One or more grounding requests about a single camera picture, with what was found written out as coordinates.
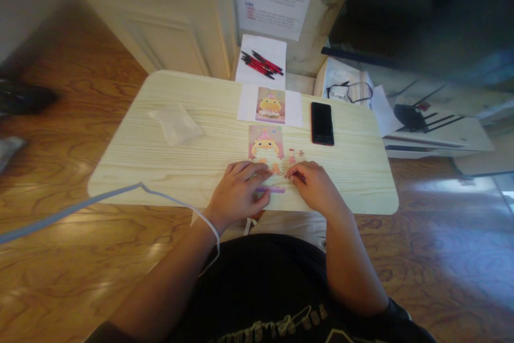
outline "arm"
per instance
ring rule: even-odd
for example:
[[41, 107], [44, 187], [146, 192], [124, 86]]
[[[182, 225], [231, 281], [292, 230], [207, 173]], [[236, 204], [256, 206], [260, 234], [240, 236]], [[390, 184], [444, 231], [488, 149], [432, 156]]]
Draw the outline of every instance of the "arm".
[[[233, 222], [256, 215], [269, 204], [266, 192], [252, 194], [271, 172], [250, 161], [230, 164], [216, 187], [204, 216], [222, 234]], [[134, 339], [161, 341], [177, 325], [216, 238], [198, 219], [177, 245], [136, 285], [109, 321]]]
[[373, 269], [352, 211], [334, 183], [315, 162], [288, 170], [307, 205], [327, 219], [327, 277], [333, 296], [363, 316], [383, 312], [389, 298]]

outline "parquet floor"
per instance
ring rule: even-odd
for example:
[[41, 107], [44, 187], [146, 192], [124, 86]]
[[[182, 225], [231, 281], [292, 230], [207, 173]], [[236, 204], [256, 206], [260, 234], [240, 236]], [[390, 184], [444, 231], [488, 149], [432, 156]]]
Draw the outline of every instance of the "parquet floor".
[[[86, 183], [147, 74], [95, 17], [72, 13], [23, 79], [57, 91], [0, 120], [29, 141], [0, 175], [0, 232], [87, 197]], [[438, 341], [514, 341], [514, 218], [491, 178], [444, 158], [392, 159], [400, 210], [358, 216], [388, 293]], [[94, 205], [0, 246], [0, 340], [80, 342], [187, 229], [190, 212]]]

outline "smartphone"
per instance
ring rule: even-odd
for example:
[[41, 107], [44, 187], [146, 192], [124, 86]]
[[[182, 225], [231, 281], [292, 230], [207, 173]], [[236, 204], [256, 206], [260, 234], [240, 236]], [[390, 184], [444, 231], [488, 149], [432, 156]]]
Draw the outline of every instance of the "smartphone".
[[311, 103], [312, 142], [320, 145], [334, 145], [332, 107], [319, 102]]

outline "wooden table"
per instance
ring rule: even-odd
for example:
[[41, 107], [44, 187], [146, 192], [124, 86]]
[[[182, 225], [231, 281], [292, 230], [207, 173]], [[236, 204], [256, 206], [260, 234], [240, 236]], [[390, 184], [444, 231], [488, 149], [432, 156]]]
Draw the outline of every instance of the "wooden table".
[[[205, 208], [226, 166], [248, 159], [248, 126], [236, 119], [241, 84], [173, 71], [150, 75], [88, 183], [91, 196], [144, 182], [197, 208]], [[311, 142], [311, 102], [332, 105], [335, 146]], [[181, 104], [204, 135], [171, 148], [161, 125], [148, 115]], [[360, 214], [390, 215], [398, 195], [373, 113], [361, 106], [302, 95], [303, 128], [282, 126], [284, 151], [301, 149], [322, 165], [348, 206]], [[267, 209], [309, 210], [284, 179], [286, 192], [274, 193]], [[137, 189], [105, 200], [114, 204], [173, 205]]]

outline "cabinet door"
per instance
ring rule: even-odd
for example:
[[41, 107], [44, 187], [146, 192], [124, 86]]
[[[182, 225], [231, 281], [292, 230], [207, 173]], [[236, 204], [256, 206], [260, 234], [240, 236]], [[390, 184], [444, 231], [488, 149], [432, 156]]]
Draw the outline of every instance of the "cabinet door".
[[232, 0], [87, 0], [149, 73], [229, 79], [236, 52]]

